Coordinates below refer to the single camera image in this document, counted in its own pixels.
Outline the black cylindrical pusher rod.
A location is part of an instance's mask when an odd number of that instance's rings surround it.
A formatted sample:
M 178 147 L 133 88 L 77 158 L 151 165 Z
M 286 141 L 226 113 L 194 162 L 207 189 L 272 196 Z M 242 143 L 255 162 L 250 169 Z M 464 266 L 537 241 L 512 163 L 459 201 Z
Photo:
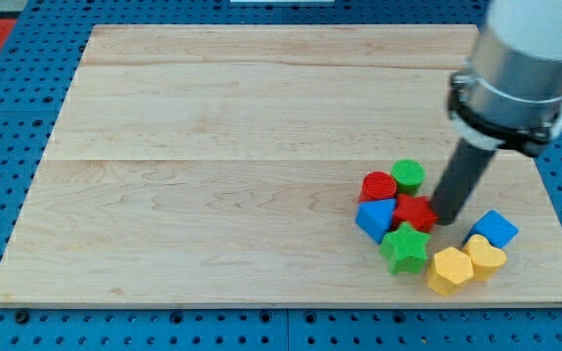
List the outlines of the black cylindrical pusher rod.
M 450 225 L 457 219 L 495 154 L 496 150 L 477 148 L 463 138 L 458 141 L 430 199 L 439 225 Z

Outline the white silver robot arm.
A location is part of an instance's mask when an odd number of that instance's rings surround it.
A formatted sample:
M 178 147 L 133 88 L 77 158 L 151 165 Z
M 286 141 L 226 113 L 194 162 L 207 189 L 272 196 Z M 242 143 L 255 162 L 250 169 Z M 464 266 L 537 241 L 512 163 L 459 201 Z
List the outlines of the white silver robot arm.
M 494 0 L 447 109 L 459 135 L 430 207 L 453 223 L 495 154 L 539 156 L 562 133 L 562 0 Z

